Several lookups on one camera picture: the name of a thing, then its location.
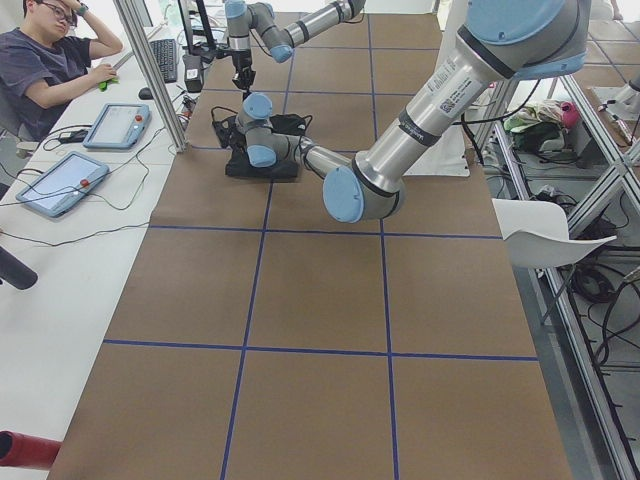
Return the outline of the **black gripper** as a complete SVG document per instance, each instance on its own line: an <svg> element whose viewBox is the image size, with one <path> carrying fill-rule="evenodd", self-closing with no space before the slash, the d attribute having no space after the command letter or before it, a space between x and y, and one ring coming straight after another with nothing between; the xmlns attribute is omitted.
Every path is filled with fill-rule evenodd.
<svg viewBox="0 0 640 480"><path fill-rule="evenodd" d="M243 86L243 99L246 100L251 95L251 86L256 75L252 65L252 52L250 49L232 50L231 58L235 68L232 82L236 86Z"/></svg>

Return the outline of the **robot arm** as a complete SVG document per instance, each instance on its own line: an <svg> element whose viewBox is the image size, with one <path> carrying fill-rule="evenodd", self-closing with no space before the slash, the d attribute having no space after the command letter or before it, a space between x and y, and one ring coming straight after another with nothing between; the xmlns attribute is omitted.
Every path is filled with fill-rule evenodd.
<svg viewBox="0 0 640 480"><path fill-rule="evenodd" d="M280 28L275 23L275 13L270 4L226 1L224 11L228 52L235 68L232 82L243 92L244 99L251 94L255 79L250 41L252 33L260 37L276 63L283 63L291 58L297 46L335 25L354 20L364 5L364 1L356 0L331 1L323 8L307 14L285 28Z"/></svg>
<svg viewBox="0 0 640 480"><path fill-rule="evenodd" d="M452 52L366 151L348 159L302 136L277 134L272 102L253 92L236 125L252 166L293 158L323 180L323 202L337 221L393 215L403 176L491 83L540 80L580 70L586 57L588 1L470 1Z"/></svg>

